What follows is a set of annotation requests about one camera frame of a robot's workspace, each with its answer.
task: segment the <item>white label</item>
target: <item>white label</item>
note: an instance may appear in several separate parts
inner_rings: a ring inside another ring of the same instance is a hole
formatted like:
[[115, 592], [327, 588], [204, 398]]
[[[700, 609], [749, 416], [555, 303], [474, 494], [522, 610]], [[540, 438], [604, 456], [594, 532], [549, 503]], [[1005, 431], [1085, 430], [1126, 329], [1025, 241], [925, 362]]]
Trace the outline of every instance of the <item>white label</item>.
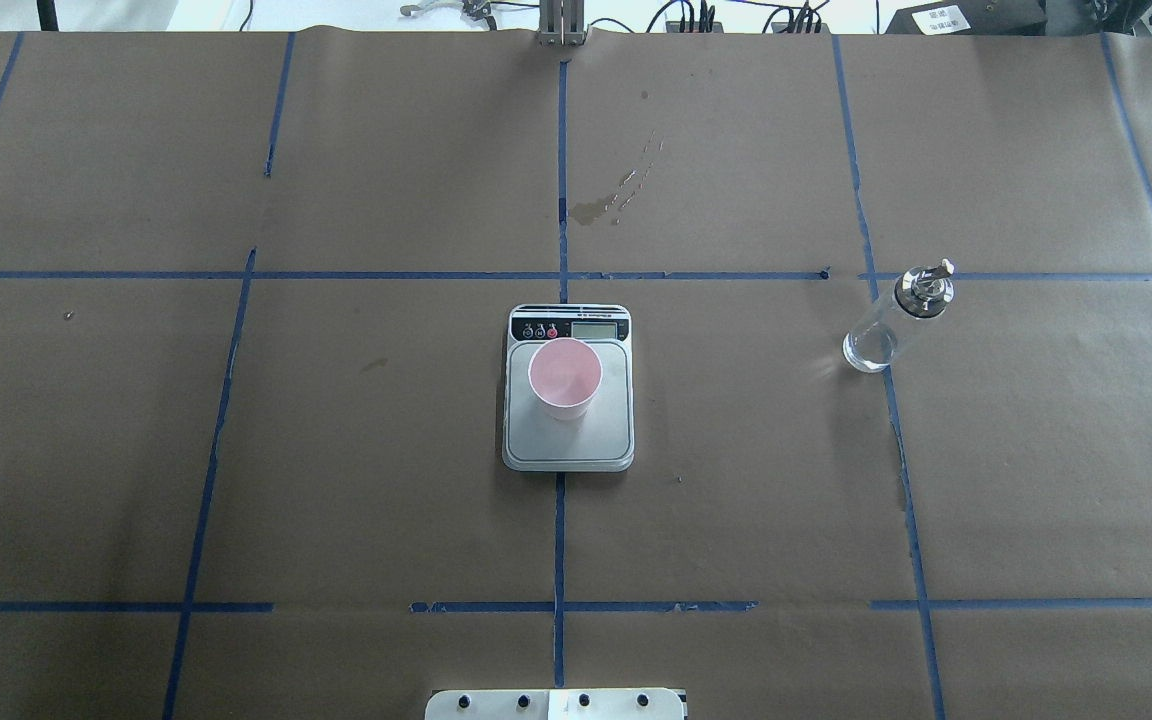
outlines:
[[923, 10], [923, 13], [915, 13], [911, 17], [914, 17], [915, 23], [918, 23], [918, 29], [923, 31], [923, 35], [945, 35], [957, 32], [960, 29], [972, 29], [968, 24], [968, 18], [963, 17], [963, 10], [956, 5]]

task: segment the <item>glass bottle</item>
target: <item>glass bottle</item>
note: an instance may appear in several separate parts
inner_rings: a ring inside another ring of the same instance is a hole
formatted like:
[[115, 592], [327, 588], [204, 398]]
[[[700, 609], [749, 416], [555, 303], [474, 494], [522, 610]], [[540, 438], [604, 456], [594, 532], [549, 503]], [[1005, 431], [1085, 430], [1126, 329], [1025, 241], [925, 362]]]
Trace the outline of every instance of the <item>glass bottle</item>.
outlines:
[[954, 300], [954, 263], [910, 268], [881, 293], [842, 341], [842, 356], [862, 373], [881, 373]]

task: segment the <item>paper cup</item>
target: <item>paper cup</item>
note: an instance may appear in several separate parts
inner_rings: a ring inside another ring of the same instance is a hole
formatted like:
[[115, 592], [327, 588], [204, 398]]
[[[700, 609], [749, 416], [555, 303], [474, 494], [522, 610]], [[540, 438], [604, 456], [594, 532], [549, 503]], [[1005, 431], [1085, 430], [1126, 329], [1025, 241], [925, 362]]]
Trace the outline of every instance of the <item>paper cup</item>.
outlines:
[[546, 414], [575, 420], [589, 410], [602, 384], [602, 361], [589, 343], [556, 338], [540, 346], [526, 364], [526, 381]]

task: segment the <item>scale display screen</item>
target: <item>scale display screen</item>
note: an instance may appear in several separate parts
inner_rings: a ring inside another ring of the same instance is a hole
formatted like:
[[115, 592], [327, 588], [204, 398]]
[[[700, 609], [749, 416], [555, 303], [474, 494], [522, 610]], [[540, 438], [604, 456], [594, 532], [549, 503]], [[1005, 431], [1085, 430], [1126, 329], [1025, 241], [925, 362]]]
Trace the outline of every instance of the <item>scale display screen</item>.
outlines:
[[616, 340], [615, 323], [573, 323], [573, 338], [576, 340]]

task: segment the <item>digital kitchen scale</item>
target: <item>digital kitchen scale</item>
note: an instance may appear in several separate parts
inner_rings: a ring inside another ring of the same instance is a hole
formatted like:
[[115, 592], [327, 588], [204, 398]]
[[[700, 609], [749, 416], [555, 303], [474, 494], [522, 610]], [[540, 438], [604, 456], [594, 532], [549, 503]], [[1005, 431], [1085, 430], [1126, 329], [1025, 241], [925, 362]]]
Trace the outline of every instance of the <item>digital kitchen scale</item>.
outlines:
[[[531, 392], [526, 364], [553, 338], [589, 342], [602, 384], [584, 416], [551, 418]], [[617, 473], [634, 462], [634, 354], [630, 311], [620, 305], [520, 305], [503, 349], [503, 433], [509, 468], [541, 473]]]

